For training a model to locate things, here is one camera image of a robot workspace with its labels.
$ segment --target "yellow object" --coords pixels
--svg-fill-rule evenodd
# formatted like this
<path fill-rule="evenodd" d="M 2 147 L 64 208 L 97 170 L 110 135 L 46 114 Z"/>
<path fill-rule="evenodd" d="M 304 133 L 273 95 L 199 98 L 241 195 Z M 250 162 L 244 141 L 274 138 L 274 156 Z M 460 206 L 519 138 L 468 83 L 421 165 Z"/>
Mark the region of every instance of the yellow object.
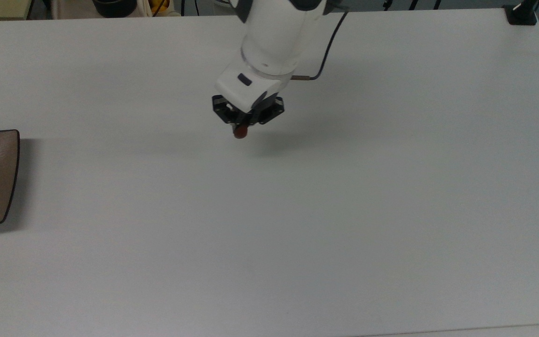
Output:
<path fill-rule="evenodd" d="M 151 12 L 155 13 L 159 4 L 163 1 L 161 8 L 159 8 L 159 13 L 165 11 L 169 7 L 169 0 L 149 0 L 149 6 L 151 6 Z"/>

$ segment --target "floor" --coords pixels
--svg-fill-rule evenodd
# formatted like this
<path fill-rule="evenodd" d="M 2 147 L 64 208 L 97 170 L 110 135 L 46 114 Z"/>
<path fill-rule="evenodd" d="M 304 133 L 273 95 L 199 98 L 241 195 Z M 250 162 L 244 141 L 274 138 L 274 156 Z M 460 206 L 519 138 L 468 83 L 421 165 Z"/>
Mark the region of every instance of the floor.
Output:
<path fill-rule="evenodd" d="M 42 3 L 43 0 L 35 0 L 31 19 L 50 19 L 51 14 Z M 175 0 L 179 10 L 180 2 Z M 412 0 L 393 0 L 389 10 L 408 10 Z M 436 0 L 419 0 L 415 10 L 432 9 Z M 500 8 L 502 5 L 519 3 L 520 0 L 441 0 L 440 9 L 459 9 L 459 8 Z M 212 0 L 197 0 L 200 15 L 213 15 Z M 353 11 L 381 11 L 383 10 L 383 0 L 342 0 L 342 4 L 349 6 Z M 195 0 L 186 0 L 186 15 L 196 15 Z"/>

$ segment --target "black cable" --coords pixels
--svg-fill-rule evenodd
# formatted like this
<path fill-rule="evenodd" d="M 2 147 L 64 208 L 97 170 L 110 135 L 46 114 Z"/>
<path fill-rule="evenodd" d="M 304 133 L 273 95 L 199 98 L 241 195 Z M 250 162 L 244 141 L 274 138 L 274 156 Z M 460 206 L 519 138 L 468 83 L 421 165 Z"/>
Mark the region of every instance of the black cable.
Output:
<path fill-rule="evenodd" d="M 334 42 L 334 38 L 336 37 L 336 33 L 338 33 L 338 30 L 340 26 L 342 25 L 342 22 L 344 21 L 344 18 L 346 15 L 348 15 L 350 8 L 345 6 L 339 6 L 337 4 L 332 4 L 334 8 L 342 9 L 344 13 L 342 14 L 342 17 L 340 18 L 340 21 L 338 21 L 338 25 L 336 25 L 336 28 L 334 28 L 334 32 L 332 33 L 332 37 L 330 38 L 330 41 L 328 43 L 328 47 L 326 48 L 326 52 L 323 54 L 323 60 L 321 61 L 321 66 L 319 67 L 319 71 L 317 72 L 317 75 L 315 76 L 305 76 L 305 75 L 293 75 L 291 77 L 291 80 L 294 81 L 314 81 L 319 78 L 321 75 L 321 72 L 323 71 L 323 67 L 326 65 L 326 60 L 328 59 L 328 54 L 330 53 L 330 48 L 332 47 L 332 42 Z"/>
<path fill-rule="evenodd" d="M 382 7 L 384 7 L 384 11 L 387 11 L 388 8 L 390 8 L 390 6 L 392 6 L 392 2 L 394 2 L 394 0 L 386 0 L 386 1 L 384 1 L 384 4 L 382 5 Z"/>
<path fill-rule="evenodd" d="M 164 2 L 165 2 L 165 0 L 161 0 L 161 2 L 159 2 L 158 9 L 155 10 L 155 13 L 153 14 L 153 17 L 157 16 L 157 13 L 159 13 L 159 9 L 161 9 L 161 6 L 163 6 Z"/>

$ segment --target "red object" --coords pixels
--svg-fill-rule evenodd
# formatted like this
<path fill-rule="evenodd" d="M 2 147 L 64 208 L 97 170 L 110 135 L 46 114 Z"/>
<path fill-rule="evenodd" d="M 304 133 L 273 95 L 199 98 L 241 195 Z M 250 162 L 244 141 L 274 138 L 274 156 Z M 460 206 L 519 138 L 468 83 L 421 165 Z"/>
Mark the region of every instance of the red object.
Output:
<path fill-rule="evenodd" d="M 248 125 L 239 125 L 234 129 L 234 138 L 243 139 L 247 136 Z"/>

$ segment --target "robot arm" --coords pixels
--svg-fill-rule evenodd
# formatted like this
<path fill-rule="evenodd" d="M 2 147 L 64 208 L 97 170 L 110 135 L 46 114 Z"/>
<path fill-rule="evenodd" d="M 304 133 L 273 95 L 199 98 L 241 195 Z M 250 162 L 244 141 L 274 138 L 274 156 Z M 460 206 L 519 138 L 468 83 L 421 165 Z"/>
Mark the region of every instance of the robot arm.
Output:
<path fill-rule="evenodd" d="M 241 49 L 220 75 L 214 111 L 235 137 L 284 111 L 278 92 L 291 80 L 327 0 L 231 0 L 248 30 Z"/>

